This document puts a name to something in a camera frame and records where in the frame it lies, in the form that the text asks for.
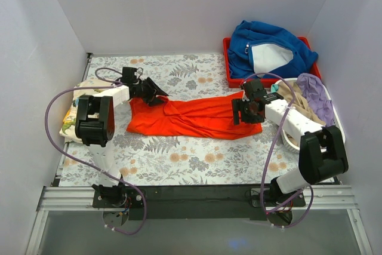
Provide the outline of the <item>orange t shirt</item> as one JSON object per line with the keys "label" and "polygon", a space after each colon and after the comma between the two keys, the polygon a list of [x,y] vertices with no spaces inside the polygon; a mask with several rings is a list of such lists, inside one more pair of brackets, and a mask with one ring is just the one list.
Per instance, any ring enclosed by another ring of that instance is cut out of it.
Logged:
{"label": "orange t shirt", "polygon": [[174,101],[161,97],[162,104],[150,107],[142,99],[130,101],[130,133],[144,136],[189,136],[236,140],[260,134],[261,124],[233,123],[232,100],[241,92],[228,96]]}

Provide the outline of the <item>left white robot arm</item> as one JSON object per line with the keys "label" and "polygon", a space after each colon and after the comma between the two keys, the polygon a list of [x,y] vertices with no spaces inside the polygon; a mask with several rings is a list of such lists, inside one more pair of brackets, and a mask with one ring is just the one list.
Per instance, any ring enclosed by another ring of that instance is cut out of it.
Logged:
{"label": "left white robot arm", "polygon": [[122,183],[122,174],[116,166],[111,141],[115,133],[114,108],[141,99],[148,106],[157,106],[168,96],[151,78],[141,79],[137,68],[123,67],[114,82],[116,88],[78,99],[75,134],[87,146],[101,175],[95,190],[94,207],[142,208],[144,193]]}

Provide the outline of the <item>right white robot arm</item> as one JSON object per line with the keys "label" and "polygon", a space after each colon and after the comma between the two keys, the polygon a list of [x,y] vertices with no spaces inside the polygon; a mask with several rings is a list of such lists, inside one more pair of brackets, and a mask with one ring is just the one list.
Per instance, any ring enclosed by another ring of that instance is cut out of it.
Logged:
{"label": "right white robot arm", "polygon": [[244,82],[241,98],[232,100],[235,125],[259,124],[268,119],[298,140],[298,167],[278,176],[268,188],[261,186],[257,199],[261,205],[285,205],[304,188],[315,185],[349,169],[341,130],[324,127],[299,111],[278,93],[268,93],[259,79]]}

